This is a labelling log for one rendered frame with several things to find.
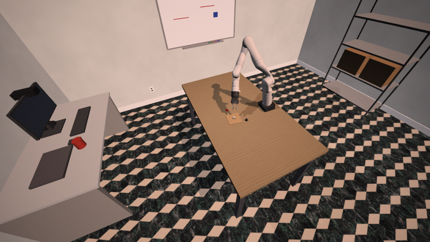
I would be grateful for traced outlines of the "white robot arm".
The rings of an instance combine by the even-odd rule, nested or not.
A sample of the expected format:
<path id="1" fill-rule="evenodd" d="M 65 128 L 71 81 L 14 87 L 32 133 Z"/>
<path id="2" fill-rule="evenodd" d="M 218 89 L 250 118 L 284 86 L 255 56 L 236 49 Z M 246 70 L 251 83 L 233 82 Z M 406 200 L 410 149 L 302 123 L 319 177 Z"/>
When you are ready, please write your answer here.
<path id="1" fill-rule="evenodd" d="M 270 87 L 274 84 L 274 79 L 268 68 L 266 67 L 260 53 L 257 51 L 255 43 L 250 36 L 246 36 L 243 40 L 243 45 L 241 46 L 241 52 L 238 56 L 236 66 L 232 71 L 233 81 L 232 86 L 239 87 L 240 80 L 240 71 L 243 67 L 245 57 L 247 52 L 249 51 L 250 56 L 252 58 L 252 62 L 257 69 L 262 71 L 266 78 L 262 79 L 262 104 L 264 106 L 269 106 L 272 103 L 272 88 Z"/>

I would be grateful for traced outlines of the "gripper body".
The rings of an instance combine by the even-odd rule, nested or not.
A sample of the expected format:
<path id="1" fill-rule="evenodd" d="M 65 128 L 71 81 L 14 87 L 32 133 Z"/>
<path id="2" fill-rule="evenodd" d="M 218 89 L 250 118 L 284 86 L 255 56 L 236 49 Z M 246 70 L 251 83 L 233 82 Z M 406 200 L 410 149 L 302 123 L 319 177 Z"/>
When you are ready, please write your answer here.
<path id="1" fill-rule="evenodd" d="M 232 86 L 231 90 L 231 103 L 238 103 L 238 95 L 239 95 L 239 87 L 238 86 Z"/>

